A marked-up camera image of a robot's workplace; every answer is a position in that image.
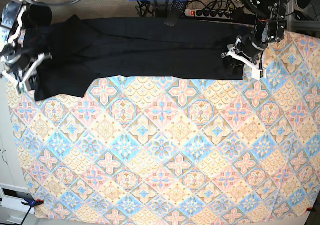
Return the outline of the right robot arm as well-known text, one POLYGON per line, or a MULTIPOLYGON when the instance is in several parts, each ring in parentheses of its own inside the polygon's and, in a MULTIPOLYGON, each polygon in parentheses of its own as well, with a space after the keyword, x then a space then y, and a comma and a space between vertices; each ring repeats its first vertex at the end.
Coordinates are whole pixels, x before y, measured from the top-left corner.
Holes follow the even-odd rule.
POLYGON ((49 26, 52 11, 49 7, 33 5, 24 0, 11 0, 3 9, 0 20, 0 77, 13 84, 17 94, 36 89, 37 68, 51 59, 50 53, 38 53, 36 46, 23 45, 28 28, 49 26))

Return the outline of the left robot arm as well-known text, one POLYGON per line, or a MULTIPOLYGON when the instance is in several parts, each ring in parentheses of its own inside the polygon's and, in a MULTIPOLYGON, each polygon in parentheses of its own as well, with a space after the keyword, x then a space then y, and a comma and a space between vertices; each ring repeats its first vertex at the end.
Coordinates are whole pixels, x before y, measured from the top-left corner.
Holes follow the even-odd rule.
MULTIPOLYGON (((278 43, 284 37, 284 22, 288 0, 244 0, 244 5, 256 14, 254 31, 238 36, 234 44, 227 46, 221 54, 229 67, 245 65, 251 68, 251 77, 257 81, 266 78, 263 53, 270 43, 278 43)), ((54 4, 38 0, 11 0, 3 9, 0 18, 0 58, 8 66, 22 56, 23 48, 18 44, 24 27, 24 14, 31 6, 49 8, 54 4)))

